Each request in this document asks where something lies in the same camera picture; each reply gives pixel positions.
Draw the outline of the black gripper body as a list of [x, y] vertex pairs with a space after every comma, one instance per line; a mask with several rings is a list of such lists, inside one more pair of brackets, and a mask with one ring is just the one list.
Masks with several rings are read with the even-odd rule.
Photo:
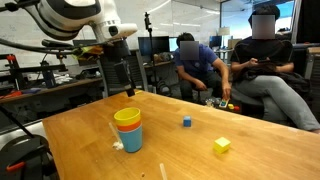
[[107, 66], [110, 62], [119, 63], [123, 58], [131, 54], [127, 41], [120, 40], [103, 45], [103, 57], [101, 64]]

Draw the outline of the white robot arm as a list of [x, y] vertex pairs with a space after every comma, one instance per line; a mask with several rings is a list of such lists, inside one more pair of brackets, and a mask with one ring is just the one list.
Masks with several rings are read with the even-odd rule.
[[105, 69], [111, 62], [115, 74], [128, 97], [135, 94], [124, 58], [130, 55], [126, 39], [137, 32], [135, 23], [122, 23], [115, 0], [13, 0], [1, 11], [24, 9], [43, 33], [56, 40], [73, 40], [84, 26], [90, 26], [97, 45], [102, 46], [99, 63], [104, 87]]

